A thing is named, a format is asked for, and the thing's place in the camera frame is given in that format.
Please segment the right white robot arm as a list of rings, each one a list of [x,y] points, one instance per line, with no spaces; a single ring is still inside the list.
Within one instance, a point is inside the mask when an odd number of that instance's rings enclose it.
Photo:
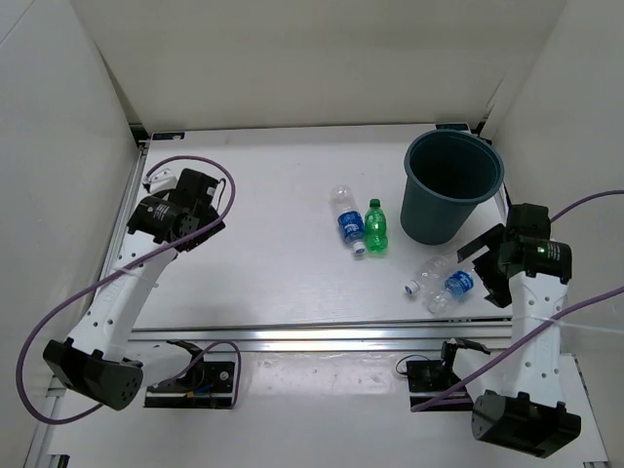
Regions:
[[[566,408],[560,378],[561,333],[553,325],[571,278],[571,249],[550,238],[548,224],[502,228],[497,247],[475,262],[497,305],[512,307],[510,356],[494,364],[481,343],[453,339],[442,346],[438,377],[448,389],[465,387],[473,401],[475,440],[547,458],[581,432]],[[477,369],[491,371],[471,380]]]

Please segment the clear bottle blue label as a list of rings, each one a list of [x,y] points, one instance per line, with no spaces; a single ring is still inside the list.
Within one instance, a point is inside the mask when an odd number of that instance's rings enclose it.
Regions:
[[[355,256],[362,255],[366,251],[365,227],[351,188],[347,185],[335,187],[331,191],[330,206],[343,242]]]
[[[425,296],[425,307],[433,315],[453,311],[475,287],[476,272],[473,267],[456,266],[441,283],[432,287]]]

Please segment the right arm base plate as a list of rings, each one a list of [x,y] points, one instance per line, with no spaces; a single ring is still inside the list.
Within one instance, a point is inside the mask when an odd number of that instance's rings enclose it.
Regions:
[[[491,351],[482,343],[465,338],[444,341],[439,358],[422,354],[410,354],[401,358],[395,366],[395,373],[408,381],[409,405],[420,405],[444,392],[461,380],[453,364],[459,350],[468,350],[489,357]]]

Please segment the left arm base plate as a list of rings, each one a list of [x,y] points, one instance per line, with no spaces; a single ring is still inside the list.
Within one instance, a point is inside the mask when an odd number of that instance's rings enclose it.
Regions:
[[[242,374],[242,353],[231,340],[217,340],[206,348],[184,340],[168,344],[189,355],[189,369],[148,386],[143,406],[146,409],[233,410],[238,403]],[[231,348],[236,361],[206,361],[205,356],[218,346]]]

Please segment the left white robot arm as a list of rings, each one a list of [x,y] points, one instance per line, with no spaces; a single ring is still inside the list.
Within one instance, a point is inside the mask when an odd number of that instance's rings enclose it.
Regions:
[[[65,341],[52,340],[44,350],[44,361],[67,389],[122,410],[143,387],[184,392],[203,384],[197,346],[173,340],[131,355],[127,344],[165,268],[224,228],[212,199],[170,189],[138,203],[116,261],[117,278],[99,289]]]

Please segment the clear unlabeled plastic bottle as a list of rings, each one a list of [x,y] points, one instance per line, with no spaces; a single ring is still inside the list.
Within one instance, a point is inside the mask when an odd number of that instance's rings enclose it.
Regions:
[[[455,253],[445,253],[428,259],[407,280],[404,285],[405,293],[417,296],[429,291],[443,282],[454,271],[456,265]]]

